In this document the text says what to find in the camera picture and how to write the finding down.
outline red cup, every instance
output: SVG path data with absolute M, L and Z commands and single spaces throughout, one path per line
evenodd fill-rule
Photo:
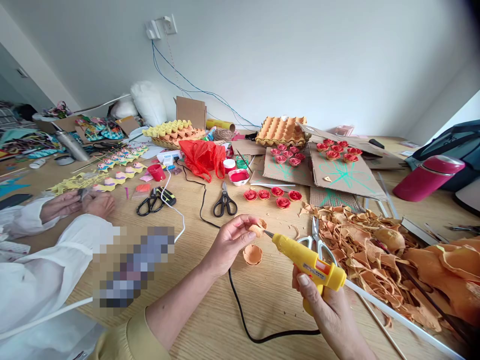
M 164 170 L 162 169 L 162 165 L 160 164 L 151 165 L 147 168 L 147 170 L 150 175 L 153 176 L 155 181 L 160 181 L 166 178 Z
M 223 160 L 223 166 L 225 167 L 225 174 L 228 174 L 232 170 L 235 170 L 235 160 L 233 159 L 225 159 Z

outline black cable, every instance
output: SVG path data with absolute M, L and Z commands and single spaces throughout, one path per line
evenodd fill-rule
M 187 178 L 187 171 L 186 171 L 187 168 L 183 164 L 182 164 L 182 168 L 183 168 L 183 171 L 185 173 L 185 180 L 187 180 L 190 183 L 196 183 L 196 184 L 203 185 L 203 198 L 201 200 L 200 219 L 202 219 L 202 221 L 204 221 L 205 223 L 210 224 L 213 227 L 216 227 L 217 229 L 220 229 L 220 226 L 215 225 L 213 222 L 205 220 L 202 217 L 202 209 L 204 208 L 204 204 L 205 204 L 205 194 L 207 193 L 207 186 L 202 182 L 198 182 L 198 181 L 195 181 L 195 180 L 189 180 Z M 243 328 L 245 329 L 246 335 L 248 336 L 248 338 L 253 343 L 263 344 L 263 343 L 266 343 L 269 340 L 281 338 L 281 337 L 288 336 L 288 335 L 319 335 L 320 334 L 320 330 L 287 330 L 287 331 L 280 331 L 280 332 L 273 333 L 273 334 L 265 336 L 264 338 L 261 338 L 261 339 L 253 338 L 250 335 L 249 330 L 247 329 L 247 324 L 245 323 L 245 317 L 244 317 L 244 312 L 242 310 L 242 305 L 240 304 L 240 299 L 239 299 L 239 296 L 237 294 L 237 290 L 235 289 L 234 281 L 232 279 L 232 268 L 228 269 L 228 279 L 230 280 L 231 290 L 233 291 L 233 295 L 235 295 L 236 303 L 238 305 L 238 309 L 240 310 L 240 316 L 241 316 L 241 322 L 243 323 Z

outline fingernail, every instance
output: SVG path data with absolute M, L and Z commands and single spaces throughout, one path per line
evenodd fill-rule
M 305 273 L 298 275 L 297 279 L 298 279 L 298 282 L 303 286 L 309 284 L 309 276 Z

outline red plastic bag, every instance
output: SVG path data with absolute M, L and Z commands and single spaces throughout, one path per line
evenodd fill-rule
M 181 150 L 185 154 L 185 165 L 191 172 L 206 180 L 212 181 L 210 171 L 215 170 L 219 179 L 225 177 L 225 148 L 213 141 L 182 140 L 179 141 Z

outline sleeve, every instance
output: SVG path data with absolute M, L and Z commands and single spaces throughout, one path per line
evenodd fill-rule
M 0 333 L 58 310 L 93 257 L 93 247 L 113 237 L 104 219 L 83 214 L 62 233 L 54 247 L 15 262 L 0 263 Z
M 56 217 L 42 224 L 40 212 L 42 211 L 42 206 L 54 198 L 55 196 L 42 197 L 28 205 L 12 206 L 0 211 L 0 226 L 3 227 L 2 233 L 7 235 L 2 240 L 36 235 L 53 228 L 61 218 Z
M 170 360 L 169 352 L 152 334 L 145 309 L 128 322 L 105 331 L 88 360 Z

